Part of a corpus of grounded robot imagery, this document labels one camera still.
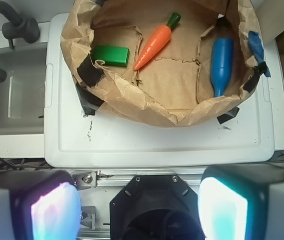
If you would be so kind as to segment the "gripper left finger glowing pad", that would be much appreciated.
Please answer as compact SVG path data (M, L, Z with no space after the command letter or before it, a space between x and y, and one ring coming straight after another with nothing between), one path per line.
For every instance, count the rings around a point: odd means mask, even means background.
M0 240L74 240L81 200L63 170L0 170Z

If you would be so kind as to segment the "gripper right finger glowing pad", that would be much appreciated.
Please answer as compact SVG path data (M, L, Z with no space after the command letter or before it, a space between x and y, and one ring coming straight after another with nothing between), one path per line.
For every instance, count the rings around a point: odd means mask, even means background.
M207 167L198 211L209 240L284 240L284 163Z

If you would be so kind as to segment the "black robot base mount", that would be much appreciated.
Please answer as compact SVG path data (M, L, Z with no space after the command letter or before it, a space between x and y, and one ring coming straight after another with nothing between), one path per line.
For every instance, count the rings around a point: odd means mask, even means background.
M136 175L110 201L112 240L203 240L198 195L177 175Z

